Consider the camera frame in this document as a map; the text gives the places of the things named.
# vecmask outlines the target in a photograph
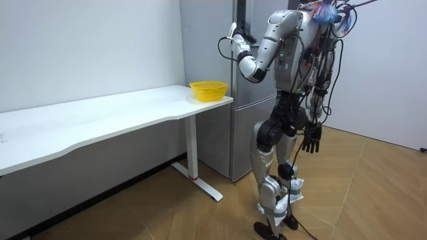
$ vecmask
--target table top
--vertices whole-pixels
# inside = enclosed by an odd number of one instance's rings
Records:
[[[173,85],[0,113],[0,176],[232,101],[202,103],[189,87]]]

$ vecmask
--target wooden floor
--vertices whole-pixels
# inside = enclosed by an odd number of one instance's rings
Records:
[[[334,129],[320,150],[299,156],[305,198],[294,210],[318,239],[427,239],[427,154]],[[169,167],[33,239],[260,239],[254,176],[231,183],[202,163],[199,172],[224,195],[219,203]]]

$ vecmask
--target robot elbow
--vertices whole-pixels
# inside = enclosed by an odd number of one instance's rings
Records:
[[[245,77],[250,77],[255,73],[256,63],[254,57],[246,56],[239,62],[239,68]]]

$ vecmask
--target refrigerator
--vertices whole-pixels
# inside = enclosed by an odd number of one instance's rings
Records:
[[[229,85],[226,95],[234,102],[196,115],[197,154],[200,161],[218,173],[237,181],[252,170],[250,139],[254,125],[270,116],[276,103],[273,72],[258,84],[240,74],[238,65],[218,53],[218,39],[226,36],[232,22],[244,25],[258,42],[269,16],[288,8],[284,0],[180,0],[182,41],[187,85],[195,81],[222,81]],[[231,56],[229,41],[220,49]]]

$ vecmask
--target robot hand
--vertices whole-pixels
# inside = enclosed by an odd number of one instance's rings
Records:
[[[318,153],[320,148],[320,139],[322,138],[322,125],[308,123],[307,128],[314,128],[314,130],[308,131],[304,135],[304,140],[302,141],[302,151],[306,151],[307,153],[314,153],[314,150],[316,150],[316,153]]]

